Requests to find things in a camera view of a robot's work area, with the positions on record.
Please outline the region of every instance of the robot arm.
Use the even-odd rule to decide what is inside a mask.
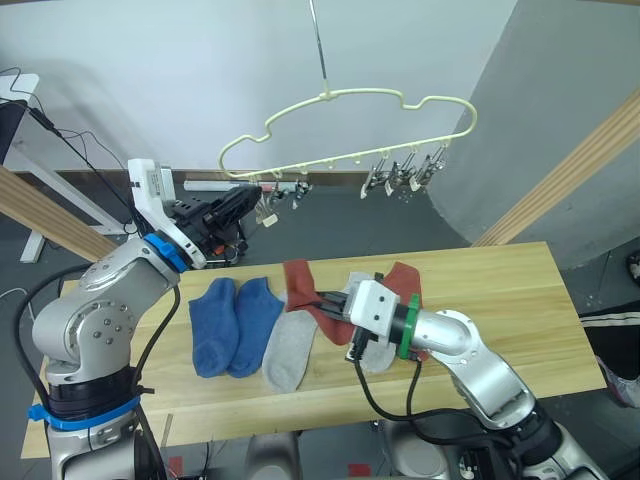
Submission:
[[[164,467],[155,468],[136,431],[142,389],[130,366],[131,338],[141,316],[178,284],[180,273],[203,268],[205,254],[229,245],[246,249],[239,221],[261,195],[260,187],[247,186],[212,203],[176,202],[155,162],[131,160],[129,169],[136,206],[157,230],[92,265],[33,325],[34,343],[49,360],[49,391],[29,416],[48,423],[56,480],[163,478]]]
[[[424,350],[442,364],[485,429],[514,445],[512,451],[522,460],[526,478],[606,480],[511,366],[484,344],[466,315],[422,310],[417,296],[410,305],[402,305],[398,295],[376,280],[360,282],[347,295],[321,296],[329,300],[319,305],[327,315],[363,329],[365,339],[375,335],[378,342],[398,344],[401,358],[407,358],[409,348]]]

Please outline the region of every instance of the tabletop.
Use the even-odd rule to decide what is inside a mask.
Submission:
[[[584,330],[545,243],[400,253],[309,262],[317,290],[340,290],[349,272],[388,273],[401,261],[420,271],[423,307],[454,309],[471,317],[489,348],[502,355],[539,398],[602,388]],[[253,434],[304,430],[375,419],[347,346],[336,346],[318,329],[307,372],[294,393],[276,394],[260,371],[244,378],[196,376],[191,360],[188,300],[200,297],[218,277],[243,282],[266,276],[271,291],[285,289],[281,264],[201,270],[182,275],[182,304],[160,337],[143,372],[155,388],[142,405],[158,444],[200,443]],[[133,360],[173,303],[165,295],[141,319],[132,342]],[[413,365],[395,359],[390,369],[368,374],[384,408],[402,413]],[[465,407],[447,371],[425,363],[414,410]],[[48,456],[42,424],[29,421],[22,457]]]

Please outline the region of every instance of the metal hook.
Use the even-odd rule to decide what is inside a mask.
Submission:
[[[320,30],[318,29],[318,19],[316,18],[316,8],[313,0],[309,0],[309,8],[311,9],[311,18],[313,19],[313,29],[316,32],[316,42],[318,43],[318,55],[320,56],[320,67],[322,68],[322,82],[324,84],[324,93],[331,94],[329,90],[329,80],[327,80],[327,67],[324,64],[324,55],[322,53],[322,42],[320,41]]]

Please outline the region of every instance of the wooden beam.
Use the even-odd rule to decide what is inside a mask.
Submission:
[[[474,247],[504,245],[640,138],[640,89],[516,203]]]
[[[117,247],[3,166],[0,212],[91,262]]]

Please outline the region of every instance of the wire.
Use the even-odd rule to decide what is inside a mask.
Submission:
[[[176,310],[178,310],[178,306],[180,305],[180,289],[178,288],[177,285],[173,287],[173,294],[174,294],[174,300],[173,300],[173,305],[171,306],[171,309],[169,309],[169,312],[167,312],[162,322],[160,322],[160,325],[158,325],[158,328],[156,328],[156,331],[153,332],[153,335],[147,342],[147,345],[144,347],[144,350],[140,355],[140,360],[136,365],[136,369],[133,373],[133,378],[131,380],[131,391],[134,393],[137,393],[136,386],[138,384],[138,381],[140,381],[140,379],[142,378],[142,369],[144,368],[144,365],[147,362],[147,359],[149,358],[149,354],[151,353],[151,350],[155,346],[156,342],[158,341],[158,338],[160,337],[160,335],[162,334],[166,326],[169,324],[169,321],[171,320],[171,318],[173,318],[173,315],[176,313]],[[162,455],[160,454],[160,449],[158,448],[156,439],[153,436],[151,427],[149,427],[149,422],[147,421],[147,417],[144,414],[144,410],[142,410],[142,406],[138,404],[135,408],[135,412],[138,417],[138,420],[140,421],[140,426],[142,427],[142,434],[144,435],[145,440],[147,441],[147,444],[151,449],[151,454],[153,455],[154,463],[156,464],[156,468],[158,469],[158,475],[161,480],[166,480],[167,474],[164,469],[164,462],[162,461]]]
[[[57,280],[60,277],[69,275],[70,273],[86,270],[87,268],[89,268],[89,266],[90,264],[76,265],[75,267],[65,268],[64,270],[61,270],[58,273],[54,273],[53,275],[48,276],[47,278],[42,280],[40,283],[38,283],[35,287],[33,287],[31,291],[29,291],[29,293],[18,305],[16,313],[13,316],[13,321],[12,321],[13,344],[16,349],[16,353],[18,355],[18,361],[20,362],[20,366],[24,370],[25,374],[29,378],[29,381],[35,388],[38,394],[38,397],[40,398],[40,403],[42,403],[42,406],[47,410],[49,409],[49,394],[47,393],[47,390],[44,388],[44,385],[40,380],[40,377],[38,376],[38,373],[36,372],[35,368],[33,368],[33,365],[31,365],[31,362],[29,361],[29,357],[27,357],[27,354],[24,351],[24,348],[22,346],[22,340],[20,339],[20,319],[22,318],[22,315],[24,314],[24,311],[27,309],[31,300],[33,300],[33,298],[38,293],[40,293],[40,291],[42,291],[47,285],[49,285],[51,282]]]
[[[149,445],[151,449],[151,455],[153,456],[153,462],[156,464],[156,469],[158,473],[158,477],[160,480],[167,480],[167,472],[164,469],[164,462],[162,461],[162,455],[160,455],[160,449],[158,448],[158,444],[156,442],[155,437],[153,436],[153,432],[151,431],[151,427],[149,426],[149,421],[147,420],[147,416],[144,414],[144,410],[142,409],[142,405],[138,404],[133,409],[136,416],[138,417],[138,421],[140,422],[140,426],[142,427],[142,435]]]
[[[59,128],[58,130],[61,132],[73,132],[73,130],[67,130],[66,128]],[[69,139],[69,138],[76,138],[76,137],[80,137],[80,141],[82,142],[82,150],[84,151],[84,157],[88,158],[89,155],[87,154],[87,143],[84,141],[84,138],[82,137],[82,135],[69,135],[64,138]]]
[[[24,288],[16,287],[16,288],[12,288],[11,290],[7,290],[6,292],[0,293],[0,298],[4,298],[10,293],[15,293],[15,292],[20,292],[24,296],[29,295],[29,292],[27,292]],[[27,308],[29,309],[29,315],[31,316],[31,321],[35,322],[36,316],[33,314],[33,307],[31,306],[31,302],[27,303]]]
[[[20,78],[20,75],[22,75],[22,70],[20,69],[20,67],[7,68],[5,70],[0,71],[0,75],[2,75],[3,73],[10,72],[11,70],[17,70],[18,74],[16,75],[16,78],[13,79],[13,82],[11,82],[11,85],[9,86],[9,91],[10,92],[14,92],[14,93],[24,93],[26,95],[31,95],[33,98],[36,99],[36,102],[38,102],[38,106],[40,107],[40,110],[42,110],[42,113],[44,113],[44,107],[42,106],[42,102],[40,101],[40,99],[38,98],[38,96],[35,93],[33,93],[33,92],[25,92],[24,90],[16,90],[15,88],[13,88],[13,86],[16,84],[16,82]]]
[[[111,157],[113,157],[113,159],[116,161],[116,163],[120,166],[120,168],[122,170],[124,170],[125,172],[127,171],[127,169],[124,167],[124,165],[122,164],[122,162],[120,161],[118,156],[115,153],[113,153],[112,150],[107,148],[100,140],[98,140],[98,138],[96,137],[95,133],[93,133],[91,130],[84,130],[82,132],[76,132],[75,130],[69,130],[67,128],[59,128],[58,130],[60,130],[61,132],[71,132],[71,133],[73,133],[73,135],[69,135],[69,136],[67,136],[65,138],[75,138],[75,137],[82,138],[83,135],[90,135],[91,138],[93,138],[93,141],[96,142],[99,147],[101,147],[105,152],[107,152],[109,155],[111,155]]]
[[[11,100],[8,98],[4,98],[4,97],[0,97],[0,100],[3,100],[5,102],[8,103],[13,103],[15,105],[20,105],[26,112],[29,112],[29,114],[34,117],[34,119],[45,129],[45,130],[49,130],[51,133],[53,133],[55,136],[57,136],[60,140],[62,140],[71,150],[73,150],[73,152],[78,155],[83,161],[84,163],[87,165],[87,167],[89,167],[93,173],[96,174],[96,176],[100,179],[100,181],[109,189],[109,191],[111,191],[111,193],[118,199],[118,201],[120,203],[122,203],[125,208],[127,208],[127,210],[129,210],[130,214],[132,217],[135,217],[135,208],[132,208],[132,206],[124,199],[124,197],[118,193],[116,187],[109,181],[107,180],[106,177],[104,177],[102,175],[102,173],[100,173],[95,166],[89,161],[89,158],[87,156],[87,146],[86,143],[84,141],[84,138],[82,137],[81,134],[78,134],[78,132],[75,132],[75,130],[67,130],[67,129],[63,129],[65,131],[69,131],[69,132],[74,132],[76,134],[78,134],[78,136],[80,136],[81,140],[82,140],[82,145],[85,151],[85,154],[83,155],[82,153],[80,153],[78,151],[78,149],[76,149],[72,143],[69,142],[69,140],[67,140],[67,137],[65,137],[64,135],[62,135],[60,129],[56,128],[55,125],[53,124],[53,122],[51,120],[49,120],[49,118],[46,116],[46,114],[44,113],[44,110],[39,111],[37,109],[31,108],[28,105],[24,105],[22,102],[20,101],[16,101],[16,100]]]
[[[151,353],[151,350],[155,346],[156,342],[158,341],[158,338],[160,337],[160,335],[168,325],[169,321],[171,320],[171,318],[173,318],[173,315],[176,313],[176,310],[178,310],[178,307],[180,306],[180,289],[178,288],[177,285],[173,287],[173,295],[174,295],[174,299],[173,299],[173,305],[171,306],[171,309],[169,310],[169,312],[167,312],[167,315],[164,317],[164,319],[162,319],[162,322],[160,322],[160,325],[158,325],[158,328],[156,328],[156,331],[153,332],[153,335],[147,342],[147,345],[144,347],[144,350],[140,355],[140,360],[138,360],[138,364],[136,365],[136,369],[133,373],[133,378],[131,379],[131,390],[134,392],[136,390],[136,385],[142,378],[142,369],[144,368],[144,364],[147,362],[147,359],[149,358],[149,354]]]
[[[420,360],[420,358],[417,359],[416,361],[416,369],[415,372],[413,374],[413,378],[411,379],[411,385],[409,385],[409,391],[407,392],[407,402],[406,402],[406,410],[407,410],[407,415],[411,414],[411,405],[413,403],[413,394],[415,393],[416,390],[416,385],[418,384],[418,379],[420,378],[420,373],[422,371],[422,360]],[[471,415],[471,417],[473,417],[473,420],[477,421],[477,418],[474,415]],[[490,433],[481,433],[481,434],[473,434],[473,435],[465,435],[465,436],[459,436],[459,437],[454,437],[454,438],[450,438],[450,439],[443,439],[440,437],[433,437],[430,435],[425,434],[422,430],[420,430],[420,427],[418,426],[418,424],[415,421],[410,421],[409,422],[411,424],[411,427],[413,428],[414,433],[418,436],[418,438],[420,438],[421,440],[424,440],[425,442],[428,443],[432,443],[434,445],[466,445],[466,446],[470,446],[470,447],[477,447],[478,445],[482,445],[482,444],[486,444],[486,446],[498,453],[497,449],[495,448],[496,444],[499,444],[503,447],[506,447],[507,449],[510,449],[513,447],[513,444],[505,439],[504,437],[501,437],[497,434],[490,434]],[[517,479],[522,477],[522,462],[520,461],[520,458],[515,455],[512,454],[511,452],[508,452],[507,456],[514,462],[515,464],[515,475]]]
[[[471,435],[462,435],[458,437],[452,438],[441,438],[441,437],[433,437],[431,435],[425,434],[422,430],[420,430],[416,420],[432,418],[440,415],[461,415],[466,418],[472,419],[476,424],[480,424],[479,420],[469,412],[465,412],[464,410],[458,410],[455,408],[438,408],[434,410],[426,410],[420,413],[412,413],[411,404],[413,400],[413,394],[415,392],[416,385],[418,383],[418,379],[420,378],[420,373],[422,371],[422,361],[418,359],[416,362],[416,369],[413,374],[413,378],[411,379],[411,384],[409,385],[409,390],[407,392],[407,401],[406,401],[406,415],[396,415],[384,410],[380,405],[376,403],[373,396],[371,395],[371,391],[367,385],[367,380],[362,372],[362,367],[360,366],[360,360],[356,359],[354,361],[354,366],[356,370],[356,374],[358,375],[358,380],[360,380],[360,385],[362,386],[362,391],[364,392],[364,396],[366,397],[371,408],[375,410],[375,412],[383,418],[387,420],[392,420],[394,422],[402,422],[408,421],[413,428],[415,434],[421,440],[431,443],[433,445],[463,445],[467,447],[487,447],[490,449],[495,449],[496,445],[504,447],[506,449],[510,449],[513,447],[513,444],[508,439],[495,434],[495,433],[479,433],[479,434],[471,434]],[[520,478],[522,463],[520,459],[515,455],[512,455],[510,452],[508,456],[513,460],[516,465],[516,478]]]
[[[373,396],[371,395],[371,391],[369,390],[369,386],[367,385],[367,379],[362,373],[360,360],[356,359],[353,364],[356,369],[356,374],[358,375],[358,380],[360,380],[362,391],[364,392],[364,396],[369,402],[369,405],[371,405],[371,408],[373,408],[378,415],[380,415],[383,418],[386,418],[387,420],[392,420],[394,422],[409,422],[411,420],[420,420],[421,418],[429,418],[429,417],[435,417],[443,414],[450,414],[450,415],[461,415],[467,418],[471,418],[474,421],[478,422],[478,419],[475,416],[473,416],[468,412],[465,412],[464,410],[459,410],[457,408],[438,408],[434,410],[426,410],[424,412],[407,414],[407,415],[396,415],[396,414],[387,412],[382,407],[380,407],[380,405],[376,403]],[[420,370],[418,369],[418,367],[416,367],[416,371],[417,371],[417,376],[419,376]]]

